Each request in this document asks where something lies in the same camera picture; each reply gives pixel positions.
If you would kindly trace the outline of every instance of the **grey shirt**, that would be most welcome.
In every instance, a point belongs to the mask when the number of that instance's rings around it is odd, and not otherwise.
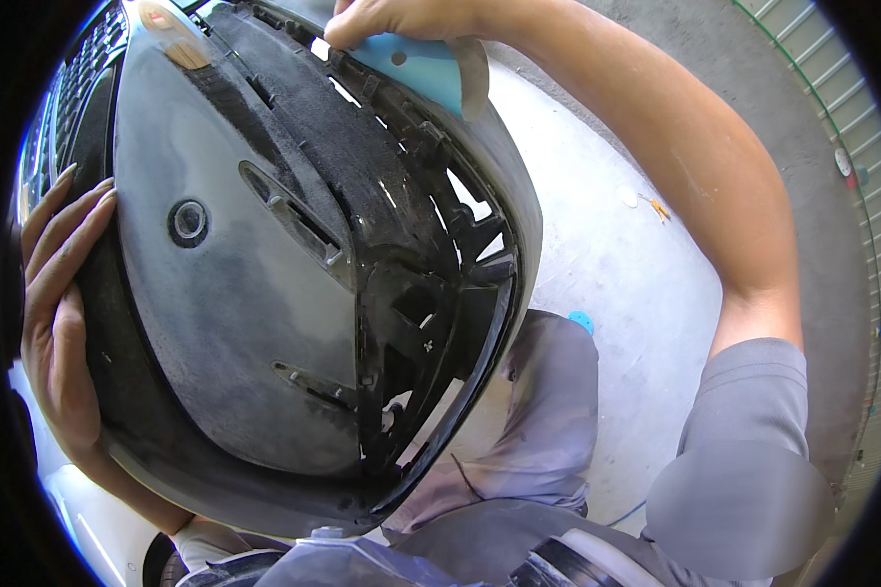
[[[777,338],[730,346],[702,372],[695,404],[676,456],[706,442],[761,440],[808,458],[806,358]],[[551,535],[579,528],[632,557],[665,585],[728,585],[682,568],[646,530],[634,538],[567,509],[522,499],[488,499],[459,508],[406,536],[394,547],[432,561],[458,581],[504,584],[529,550]]]

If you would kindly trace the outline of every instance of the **left hand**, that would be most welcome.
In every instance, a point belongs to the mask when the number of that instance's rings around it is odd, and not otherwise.
[[[61,205],[74,165],[64,171],[21,232],[26,301],[23,368],[56,440],[70,458],[98,440],[101,418],[85,359],[82,295],[72,281],[115,211],[113,180]]]

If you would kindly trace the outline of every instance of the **forearm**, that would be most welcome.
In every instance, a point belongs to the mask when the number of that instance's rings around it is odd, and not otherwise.
[[[176,534],[192,518],[192,513],[167,501],[131,477],[100,442],[90,450],[70,453],[69,456],[85,476],[124,501],[164,534]]]
[[[723,100],[657,47],[573,0],[505,6],[497,11],[507,16],[490,22],[489,36],[528,55],[620,138],[711,261],[726,295],[795,294],[786,190],[757,137]]]

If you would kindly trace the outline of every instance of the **car tire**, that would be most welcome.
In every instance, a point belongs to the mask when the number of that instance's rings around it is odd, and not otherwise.
[[[160,587],[176,587],[176,583],[186,577],[188,573],[186,565],[179,558],[179,553],[174,552],[163,566],[163,572],[160,575]]]

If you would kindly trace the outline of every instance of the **grey pants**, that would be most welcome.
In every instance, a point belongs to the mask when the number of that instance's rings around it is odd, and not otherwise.
[[[484,499],[528,499],[573,510],[598,437],[598,351],[584,326],[529,310],[507,357],[513,382],[505,429],[490,451],[443,462],[386,521],[390,541]]]

